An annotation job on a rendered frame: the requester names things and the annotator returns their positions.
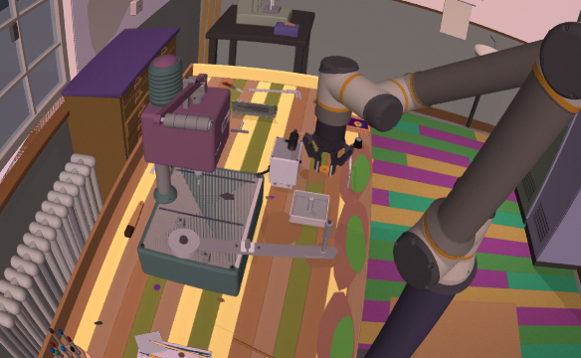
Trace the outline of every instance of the window frame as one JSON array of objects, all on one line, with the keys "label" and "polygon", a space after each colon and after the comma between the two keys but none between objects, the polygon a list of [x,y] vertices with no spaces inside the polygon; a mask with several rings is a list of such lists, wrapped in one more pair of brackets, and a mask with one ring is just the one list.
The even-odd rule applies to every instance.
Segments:
[{"label": "window frame", "polygon": [[[57,32],[57,42],[49,47],[43,54],[41,54],[37,59],[33,59],[34,61],[30,61],[28,64],[28,59],[25,56],[25,47],[24,41],[26,42],[25,46],[27,46],[27,37],[24,39],[23,31],[21,27],[21,18],[28,15],[39,6],[46,5],[50,3],[53,7],[54,17],[53,19],[53,26],[56,27]],[[16,41],[17,43],[17,51],[19,52],[19,62],[21,68],[24,69],[23,73],[18,75],[8,86],[6,86],[0,92],[0,101],[16,86],[21,86],[21,83],[25,84],[26,89],[26,99],[28,102],[28,107],[33,115],[24,124],[21,124],[21,129],[14,135],[14,137],[8,142],[6,149],[3,153],[0,153],[0,172],[3,168],[10,162],[10,159],[14,155],[14,153],[21,147],[21,144],[25,141],[25,139],[30,135],[32,130],[39,124],[39,122],[45,118],[48,111],[52,108],[52,106],[59,100],[61,97],[61,90],[70,82],[70,67],[68,62],[68,44],[66,39],[65,33],[65,17],[64,17],[64,8],[63,8],[63,0],[38,0],[35,3],[31,4],[25,10],[20,11],[18,7],[17,0],[9,0],[9,4],[11,9],[14,9],[12,12],[12,17],[3,22],[0,25],[0,33],[5,31],[8,27],[12,26],[15,22],[18,27],[19,31],[19,39]],[[60,48],[60,71],[61,71],[61,82],[57,84],[55,87],[55,91],[53,90],[52,95],[49,95],[47,100],[43,101],[39,108],[36,108],[36,103],[34,102],[33,93],[32,93],[32,86],[30,84],[30,73],[36,69],[37,66],[41,64],[45,59],[49,56],[53,56],[56,51]]]}]

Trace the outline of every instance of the robotic arm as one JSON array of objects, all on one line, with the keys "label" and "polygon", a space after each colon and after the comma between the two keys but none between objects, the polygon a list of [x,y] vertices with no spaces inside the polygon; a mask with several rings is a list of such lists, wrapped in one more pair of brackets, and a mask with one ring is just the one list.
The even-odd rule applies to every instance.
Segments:
[{"label": "robotic arm", "polygon": [[[387,131],[418,108],[520,87],[452,192],[436,200],[394,247],[395,264],[409,285],[453,297],[476,274],[475,253],[495,211],[581,108],[581,22],[558,25],[542,41],[378,84],[358,70],[344,57],[325,58],[319,68],[315,133],[303,143],[316,168],[321,152],[331,155],[330,174],[352,154],[344,141],[351,111]],[[414,350],[398,356],[414,353],[434,324],[422,337],[400,341]],[[389,318],[367,357],[395,356],[398,330],[392,328]]]}]

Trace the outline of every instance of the window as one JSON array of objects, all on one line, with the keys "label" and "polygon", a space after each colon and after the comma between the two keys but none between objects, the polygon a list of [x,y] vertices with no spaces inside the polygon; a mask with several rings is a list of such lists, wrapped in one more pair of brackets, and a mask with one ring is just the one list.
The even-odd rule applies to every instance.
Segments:
[{"label": "window", "polygon": [[62,0],[0,0],[0,171],[70,80]]}]

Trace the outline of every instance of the striped rug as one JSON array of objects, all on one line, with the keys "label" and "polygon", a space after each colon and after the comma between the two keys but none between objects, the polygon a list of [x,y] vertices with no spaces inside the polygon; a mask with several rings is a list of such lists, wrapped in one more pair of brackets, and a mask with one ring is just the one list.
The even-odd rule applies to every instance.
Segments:
[{"label": "striped rug", "polygon": [[[371,242],[358,357],[370,348],[405,286],[392,261],[395,240],[434,199],[447,196],[486,139],[467,128],[414,114],[405,114],[388,132],[373,131]],[[513,337],[507,337],[519,346],[515,356],[581,357],[581,299],[574,273],[534,267],[523,228],[511,193],[496,212],[477,253],[479,272],[474,282],[452,304],[466,304],[467,312],[486,302],[507,304],[509,315],[515,315],[509,317]],[[461,320],[455,323],[461,331]],[[498,356],[491,353],[486,356]],[[439,356],[453,355],[446,351]]]}]

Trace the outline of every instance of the green oval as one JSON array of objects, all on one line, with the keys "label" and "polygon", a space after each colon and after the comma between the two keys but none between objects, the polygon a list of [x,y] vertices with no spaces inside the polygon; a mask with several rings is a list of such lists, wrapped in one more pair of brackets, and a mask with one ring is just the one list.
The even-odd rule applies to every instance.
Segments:
[{"label": "green oval", "polygon": [[349,315],[341,318],[332,334],[330,345],[330,358],[352,357],[354,340],[354,327]]},{"label": "green oval", "polygon": [[360,273],[366,262],[366,241],[363,235],[363,224],[358,216],[348,221],[346,231],[346,256],[355,272]]},{"label": "green oval", "polygon": [[350,186],[355,193],[362,192],[370,180],[370,161],[368,158],[359,154],[357,159],[352,163],[352,175],[350,177]]}]

